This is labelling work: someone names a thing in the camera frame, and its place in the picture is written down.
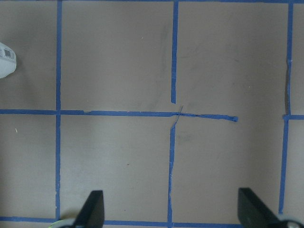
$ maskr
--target blue painter's tape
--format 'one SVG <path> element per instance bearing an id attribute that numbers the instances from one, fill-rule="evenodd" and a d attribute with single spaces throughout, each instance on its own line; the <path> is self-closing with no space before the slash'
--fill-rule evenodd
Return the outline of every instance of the blue painter's tape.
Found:
<path id="1" fill-rule="evenodd" d="M 57 53 L 56 53 L 56 110 L 61 109 L 61 39 L 62 39 L 62 1 L 57 2 Z"/>
<path id="2" fill-rule="evenodd" d="M 60 125 L 61 116 L 56 116 L 56 219 L 60 219 Z"/>
<path id="3" fill-rule="evenodd" d="M 288 81 L 287 81 L 287 109 L 288 114 L 291 115 L 290 107 L 290 80 L 292 69 L 292 43 L 293 43 L 293 3 L 288 4 L 288 28 L 287 28 L 287 67 L 288 67 Z"/>
<path id="4" fill-rule="evenodd" d="M 279 196 L 279 213 L 280 214 L 283 213 L 283 208 L 284 208 L 285 178 L 286 178 L 286 164 L 287 164 L 287 147 L 288 147 L 288 125 L 289 125 L 288 119 L 284 119 L 281 183 L 280 183 L 280 196 Z"/>
<path id="5" fill-rule="evenodd" d="M 286 115 L 284 119 L 287 120 L 304 120 L 304 115 Z"/>
<path id="6" fill-rule="evenodd" d="M 175 151 L 175 126 L 176 123 L 172 126 L 170 130 L 170 155 L 169 155 L 169 184 L 168 184 L 168 228 L 173 227 L 172 223 L 172 202 L 171 202 L 171 191 L 172 191 L 172 172 L 173 172 L 173 165 L 174 165 L 174 151 Z"/>
<path id="7" fill-rule="evenodd" d="M 211 115 L 211 114 L 190 114 L 179 112 L 128 112 L 128 111 L 90 111 L 85 112 L 82 110 L 61 110 L 62 115 L 105 115 L 105 116 L 149 116 L 149 117 L 172 117 L 175 115 L 187 116 L 187 117 L 199 117 L 207 119 L 222 119 L 237 122 L 237 116 L 229 115 Z"/>
<path id="8" fill-rule="evenodd" d="M 172 66 L 171 66 L 171 102 L 176 104 L 176 70 L 177 70 L 177 30 L 179 18 L 179 2 L 173 4 L 173 32 L 172 32 Z"/>
<path id="9" fill-rule="evenodd" d="M 240 224 L 217 224 L 217 223 L 180 223 L 174 222 L 174 227 L 195 227 L 195 228 L 242 228 Z"/>
<path id="10" fill-rule="evenodd" d="M 57 113 L 52 110 L 0 109 L 0 114 L 56 115 Z"/>
<path id="11" fill-rule="evenodd" d="M 56 220 L 54 218 L 28 218 L 28 217 L 0 217 L 0 221 L 9 222 L 45 222 L 54 223 Z"/>
<path id="12" fill-rule="evenodd" d="M 106 220 L 105 225 L 115 225 L 115 226 L 143 226 L 143 227 L 166 227 L 166 222 L 145 222 L 145 221 L 115 221 Z"/>
<path id="13" fill-rule="evenodd" d="M 14 0 L 14 1 L 49 1 L 49 0 Z M 74 0 L 74 1 L 135 1 L 135 2 L 168 2 L 174 0 Z M 242 2 L 242 3 L 295 3 L 303 4 L 304 0 L 175 0 L 175 1 L 188 1 L 188 2 Z"/>

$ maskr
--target blue tape line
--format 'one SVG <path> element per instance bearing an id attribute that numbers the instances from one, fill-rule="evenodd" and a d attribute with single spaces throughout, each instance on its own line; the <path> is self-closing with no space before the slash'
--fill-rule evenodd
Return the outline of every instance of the blue tape line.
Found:
<path id="1" fill-rule="evenodd" d="M 56 110 L 61 109 L 61 38 L 62 38 L 62 1 L 57 1 L 57 53 L 56 53 Z"/>
<path id="2" fill-rule="evenodd" d="M 283 133 L 283 149 L 282 149 L 282 166 L 281 166 L 281 183 L 279 196 L 279 213 L 283 213 L 284 195 L 285 195 L 285 178 L 286 178 L 286 164 L 287 164 L 287 147 L 288 147 L 288 119 L 284 119 L 284 133 Z"/>
<path id="3" fill-rule="evenodd" d="M 176 104 L 176 66 L 177 66 L 177 30 L 179 18 L 179 2 L 173 4 L 173 31 L 172 31 L 172 67 L 171 67 L 171 102 Z"/>
<path id="4" fill-rule="evenodd" d="M 176 123 L 172 126 L 170 130 L 170 157 L 169 157 L 169 183 L 168 183 L 168 228 L 173 227 L 172 223 L 172 203 L 171 203 L 171 190 L 172 190 L 172 172 L 174 165 L 174 151 L 175 151 L 175 126 Z"/>
<path id="5" fill-rule="evenodd" d="M 288 29 L 287 29 L 287 67 L 288 67 L 288 82 L 287 82 L 287 107 L 288 114 L 291 114 L 290 107 L 290 80 L 292 69 L 292 43 L 293 43 L 293 13 L 294 5 L 288 4 Z"/>
<path id="6" fill-rule="evenodd" d="M 14 1 L 50 1 L 50 0 L 14 0 Z M 134 2 L 168 2 L 168 1 L 188 1 L 188 2 L 242 2 L 242 3 L 294 3 L 303 4 L 304 0 L 74 0 L 74 1 L 134 1 Z"/>
<path id="7" fill-rule="evenodd" d="M 56 219 L 60 219 L 60 124 L 61 116 L 56 116 Z"/>
<path id="8" fill-rule="evenodd" d="M 187 116 L 187 117 L 199 117 L 207 119 L 228 120 L 237 122 L 237 116 L 229 115 L 211 115 L 211 114 L 190 114 L 179 112 L 128 112 L 128 111 L 90 111 L 85 112 L 81 110 L 61 110 L 62 115 L 105 115 L 105 116 L 149 116 L 149 117 L 172 117 L 175 115 Z"/>
<path id="9" fill-rule="evenodd" d="M 287 120 L 304 120 L 304 115 L 286 115 L 284 119 Z"/>
<path id="10" fill-rule="evenodd" d="M 186 117 L 199 117 L 206 119 L 228 120 L 237 122 L 237 116 L 217 115 L 217 114 L 191 114 L 178 112 L 128 112 L 128 111 L 90 111 L 82 110 L 29 110 L 29 109 L 0 109 L 0 114 L 32 114 L 32 115 L 105 115 L 105 116 L 150 116 L 150 117 L 172 117 L 181 115 Z"/>
<path id="11" fill-rule="evenodd" d="M 0 114 L 56 115 L 57 113 L 52 110 L 0 109 Z"/>
<path id="12" fill-rule="evenodd" d="M 182 223 L 174 222 L 174 227 L 195 227 L 195 228 L 242 228 L 240 224 L 217 224 L 217 223 Z"/>
<path id="13" fill-rule="evenodd" d="M 8 222 L 45 222 L 54 223 L 56 220 L 54 218 L 28 218 L 28 217 L 0 217 L 0 221 Z"/>
<path id="14" fill-rule="evenodd" d="M 61 125 L 61 39 L 62 39 L 62 1 L 57 1 L 57 58 L 56 58 L 56 219 L 60 219 L 60 125 Z"/>
<path id="15" fill-rule="evenodd" d="M 143 226 L 143 227 L 166 227 L 166 222 L 145 222 L 145 221 L 115 221 L 106 220 L 105 225 L 115 225 L 115 226 Z"/>

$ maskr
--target green object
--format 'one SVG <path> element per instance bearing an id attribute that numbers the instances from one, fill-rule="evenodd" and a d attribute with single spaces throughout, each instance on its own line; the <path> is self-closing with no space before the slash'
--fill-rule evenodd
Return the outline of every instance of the green object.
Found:
<path id="1" fill-rule="evenodd" d="M 71 226 L 73 224 L 74 220 L 75 220 L 74 218 L 59 220 L 59 221 L 53 223 L 52 225 L 50 225 L 48 228 L 59 228 L 59 227 L 63 227 L 63 226 Z"/>

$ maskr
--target white plastic part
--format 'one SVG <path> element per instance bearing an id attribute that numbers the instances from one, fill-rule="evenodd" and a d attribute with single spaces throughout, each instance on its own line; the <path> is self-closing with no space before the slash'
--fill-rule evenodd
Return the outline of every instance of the white plastic part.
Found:
<path id="1" fill-rule="evenodd" d="M 58 222 L 53 223 L 50 227 L 48 228 L 59 228 L 59 227 L 64 227 L 64 226 L 71 226 L 74 223 L 75 219 L 74 218 L 69 218 L 65 220 L 60 220 Z"/>
<path id="2" fill-rule="evenodd" d="M 13 73 L 16 70 L 16 54 L 8 46 L 0 43 L 0 78 Z"/>
<path id="3" fill-rule="evenodd" d="M 286 215 L 286 214 L 278 214 L 276 215 L 277 218 L 280 220 L 280 221 L 286 221 L 286 220 L 290 220 L 290 221 L 295 221 L 295 222 L 298 222 L 298 223 L 301 223 L 303 224 L 303 222 L 293 216 L 290 216 L 290 215 Z"/>

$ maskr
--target white object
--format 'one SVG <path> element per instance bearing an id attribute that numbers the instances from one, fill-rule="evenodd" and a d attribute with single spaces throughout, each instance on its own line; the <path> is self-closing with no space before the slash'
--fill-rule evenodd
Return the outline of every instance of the white object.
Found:
<path id="1" fill-rule="evenodd" d="M 13 73 L 16 70 L 16 54 L 8 46 L 0 43 L 0 78 Z"/>
<path id="2" fill-rule="evenodd" d="M 302 221 L 300 221 L 299 219 L 293 217 L 293 216 L 290 216 L 290 215 L 286 215 L 286 214 L 278 214 L 277 215 L 277 218 L 280 220 L 280 221 L 286 221 L 286 220 L 289 220 L 289 221 L 295 221 L 295 222 L 298 222 L 298 223 L 302 223 Z"/>

